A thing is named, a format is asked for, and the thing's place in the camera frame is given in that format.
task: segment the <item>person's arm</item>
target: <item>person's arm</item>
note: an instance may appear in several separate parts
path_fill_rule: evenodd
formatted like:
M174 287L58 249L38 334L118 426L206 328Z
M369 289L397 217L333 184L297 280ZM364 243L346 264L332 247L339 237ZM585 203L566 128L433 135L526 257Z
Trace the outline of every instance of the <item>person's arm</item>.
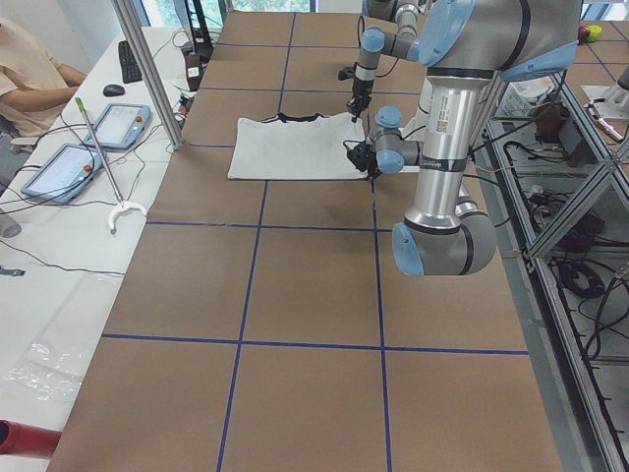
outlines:
M23 90L16 88L0 96L0 101L22 113L44 111L68 103L72 95L77 91L77 88L54 88L51 90Z
M61 64L57 67L57 70L59 71L59 74L61 74L61 77L63 77L63 80L66 81L66 84L70 87L79 86L86 79L86 75L83 72L80 72L67 64Z

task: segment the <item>tablet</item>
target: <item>tablet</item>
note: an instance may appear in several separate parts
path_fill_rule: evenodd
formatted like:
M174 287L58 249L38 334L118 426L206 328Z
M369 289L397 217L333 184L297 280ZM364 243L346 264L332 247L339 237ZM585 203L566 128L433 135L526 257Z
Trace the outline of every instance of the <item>tablet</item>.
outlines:
M149 119L146 105L109 103L94 123L96 138L103 149L126 150L138 140ZM90 136L84 141L93 146Z
M101 167L94 149L65 144L39 167L21 192L38 201L66 204L84 190Z

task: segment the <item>blue joint cap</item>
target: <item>blue joint cap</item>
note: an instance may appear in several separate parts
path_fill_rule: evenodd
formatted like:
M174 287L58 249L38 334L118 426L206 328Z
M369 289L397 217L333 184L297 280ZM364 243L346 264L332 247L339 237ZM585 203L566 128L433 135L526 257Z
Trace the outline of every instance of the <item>blue joint cap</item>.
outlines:
M397 129L400 127L400 123L402 123L402 112L395 106L383 106L377 110L375 123L382 128Z
M367 52L380 52L384 48L384 33L378 27L369 27L363 33L361 44Z
M578 41L572 41L548 51L530 61L507 69L500 76L504 82L519 82L537 79L561 72L569 67L577 54Z
M411 231L404 223L393 226L393 257L397 268L406 275L421 277L424 264Z
M379 150L375 155L377 168L383 174L397 174L404 167L404 157L395 150Z
M432 67L450 52L472 18L477 1L443 0L434 4L419 38L421 64Z
M420 60L420 41L414 40L409 47L409 52L406 54L406 60L411 62L419 62Z

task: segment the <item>white t-shirt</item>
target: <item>white t-shirt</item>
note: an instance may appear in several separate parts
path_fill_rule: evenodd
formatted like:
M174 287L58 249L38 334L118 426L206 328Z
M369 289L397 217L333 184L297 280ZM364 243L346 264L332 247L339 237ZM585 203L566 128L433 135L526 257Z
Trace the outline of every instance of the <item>white t-shirt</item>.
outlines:
M0 18L0 96L15 89L65 89L61 65L27 31ZM64 105L44 111L20 112L0 102L0 114L13 122L22 136L39 136L50 128Z

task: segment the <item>computer mouse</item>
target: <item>computer mouse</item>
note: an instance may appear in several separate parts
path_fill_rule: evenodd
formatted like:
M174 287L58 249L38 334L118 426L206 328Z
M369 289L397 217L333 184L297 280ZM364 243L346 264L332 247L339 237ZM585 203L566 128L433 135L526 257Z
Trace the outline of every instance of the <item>computer mouse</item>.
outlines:
M105 86L105 88L102 90L102 94L105 96L124 95L125 88L117 84L109 84L108 86Z

